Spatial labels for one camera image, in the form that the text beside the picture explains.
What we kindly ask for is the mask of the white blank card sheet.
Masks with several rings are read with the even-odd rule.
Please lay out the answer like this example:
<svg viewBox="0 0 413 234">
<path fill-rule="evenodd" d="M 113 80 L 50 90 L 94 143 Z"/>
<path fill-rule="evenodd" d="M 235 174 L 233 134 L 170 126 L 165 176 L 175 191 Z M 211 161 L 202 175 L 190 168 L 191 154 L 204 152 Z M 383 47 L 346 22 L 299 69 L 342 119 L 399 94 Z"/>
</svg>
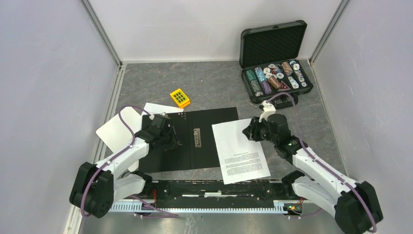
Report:
<svg viewBox="0 0 413 234">
<path fill-rule="evenodd" d="M 132 107 L 126 107 L 120 113 L 123 120 L 131 128 L 133 133 L 141 130 L 142 117 L 137 111 L 135 111 Z M 112 151 L 112 154 L 124 149 L 126 145 L 131 143 L 132 139 L 132 134 L 122 123 L 118 114 L 101 126 L 96 131 L 96 134 Z"/>
</svg>

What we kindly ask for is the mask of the yellow green toy block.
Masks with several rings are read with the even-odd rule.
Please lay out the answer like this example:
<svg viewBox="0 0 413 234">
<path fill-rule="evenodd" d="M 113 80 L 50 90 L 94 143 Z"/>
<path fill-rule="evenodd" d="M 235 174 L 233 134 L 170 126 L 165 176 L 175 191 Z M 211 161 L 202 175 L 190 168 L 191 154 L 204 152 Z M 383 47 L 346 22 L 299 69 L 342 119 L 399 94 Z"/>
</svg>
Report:
<svg viewBox="0 0 413 234">
<path fill-rule="evenodd" d="M 184 109 L 190 104 L 189 97 L 180 88 L 171 92 L 170 97 L 180 109 Z"/>
</svg>

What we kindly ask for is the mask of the printed paper sheet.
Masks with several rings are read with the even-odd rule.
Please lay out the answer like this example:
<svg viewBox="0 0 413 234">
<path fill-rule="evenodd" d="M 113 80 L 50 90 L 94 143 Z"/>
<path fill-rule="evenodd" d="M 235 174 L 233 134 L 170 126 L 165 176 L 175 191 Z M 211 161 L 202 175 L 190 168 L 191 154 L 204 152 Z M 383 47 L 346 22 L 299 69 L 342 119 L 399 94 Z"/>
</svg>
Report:
<svg viewBox="0 0 413 234">
<path fill-rule="evenodd" d="M 180 109 L 178 107 L 165 106 L 165 105 L 154 104 L 154 103 L 146 103 L 144 106 L 144 110 L 149 112 L 150 114 L 182 113 L 184 111 L 184 109 Z"/>
<path fill-rule="evenodd" d="M 242 133 L 250 122 L 241 119 L 212 125 L 225 185 L 270 176 L 261 143 L 249 140 Z"/>
</svg>

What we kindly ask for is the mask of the red folder with black inside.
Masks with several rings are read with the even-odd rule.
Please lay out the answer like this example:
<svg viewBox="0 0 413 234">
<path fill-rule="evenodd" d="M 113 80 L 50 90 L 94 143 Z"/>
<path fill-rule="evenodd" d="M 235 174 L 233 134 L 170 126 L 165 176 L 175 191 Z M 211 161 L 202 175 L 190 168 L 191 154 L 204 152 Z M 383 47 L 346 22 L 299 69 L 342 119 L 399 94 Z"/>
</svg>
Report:
<svg viewBox="0 0 413 234">
<path fill-rule="evenodd" d="M 237 108 L 168 113 L 168 117 L 181 145 L 149 152 L 139 160 L 139 171 L 148 174 L 220 166 L 212 125 L 238 120 Z"/>
</svg>

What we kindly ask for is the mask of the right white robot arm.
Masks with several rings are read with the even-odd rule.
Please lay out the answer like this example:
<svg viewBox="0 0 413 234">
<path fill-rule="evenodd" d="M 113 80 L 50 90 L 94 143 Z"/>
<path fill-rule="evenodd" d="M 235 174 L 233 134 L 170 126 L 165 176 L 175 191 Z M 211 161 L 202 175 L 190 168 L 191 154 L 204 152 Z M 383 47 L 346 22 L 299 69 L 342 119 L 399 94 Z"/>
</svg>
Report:
<svg viewBox="0 0 413 234">
<path fill-rule="evenodd" d="M 377 232 L 383 213 L 373 185 L 351 179 L 322 160 L 291 134 L 284 115 L 253 117 L 242 133 L 248 140 L 272 143 L 277 154 L 297 168 L 282 178 L 284 197 L 311 201 L 330 214 L 346 234 Z"/>
</svg>

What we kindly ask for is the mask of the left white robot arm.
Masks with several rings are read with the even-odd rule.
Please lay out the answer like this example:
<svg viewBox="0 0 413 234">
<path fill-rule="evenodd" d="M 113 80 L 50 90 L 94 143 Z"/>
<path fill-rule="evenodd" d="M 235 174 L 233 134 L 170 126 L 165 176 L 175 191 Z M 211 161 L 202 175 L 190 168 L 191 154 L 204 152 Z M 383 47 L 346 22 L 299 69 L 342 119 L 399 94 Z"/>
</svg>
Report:
<svg viewBox="0 0 413 234">
<path fill-rule="evenodd" d="M 132 133 L 130 143 L 123 149 L 97 163 L 85 162 L 79 167 L 69 202 L 84 216 L 102 218 L 117 201 L 132 195 L 150 197 L 150 176 L 139 171 L 125 177 L 122 174 L 149 153 L 172 150 L 179 145 L 171 118 L 166 113 L 151 115 L 150 124 Z"/>
</svg>

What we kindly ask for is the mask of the metal folder clip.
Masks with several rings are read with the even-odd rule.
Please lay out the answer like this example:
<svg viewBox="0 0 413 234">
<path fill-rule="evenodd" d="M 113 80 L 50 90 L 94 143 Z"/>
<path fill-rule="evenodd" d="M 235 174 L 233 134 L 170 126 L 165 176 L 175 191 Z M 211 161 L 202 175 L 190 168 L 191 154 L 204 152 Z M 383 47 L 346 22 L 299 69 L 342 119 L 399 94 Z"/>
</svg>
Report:
<svg viewBox="0 0 413 234">
<path fill-rule="evenodd" d="M 200 131 L 200 128 L 194 128 L 194 129 L 193 129 L 193 136 L 194 136 L 194 145 L 195 145 L 195 148 L 201 148 L 201 147 L 202 147 L 202 142 L 201 142 L 201 131 Z"/>
</svg>

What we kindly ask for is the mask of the black poker chip case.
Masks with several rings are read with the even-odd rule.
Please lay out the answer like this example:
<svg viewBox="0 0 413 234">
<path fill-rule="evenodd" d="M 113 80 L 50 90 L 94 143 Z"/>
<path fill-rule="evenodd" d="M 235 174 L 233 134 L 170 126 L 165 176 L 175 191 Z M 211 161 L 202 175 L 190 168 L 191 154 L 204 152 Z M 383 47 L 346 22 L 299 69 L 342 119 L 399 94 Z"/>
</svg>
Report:
<svg viewBox="0 0 413 234">
<path fill-rule="evenodd" d="M 241 32 L 241 78 L 253 103 L 270 99 L 277 109 L 287 108 L 313 89 L 297 60 L 306 28 L 296 20 Z"/>
</svg>

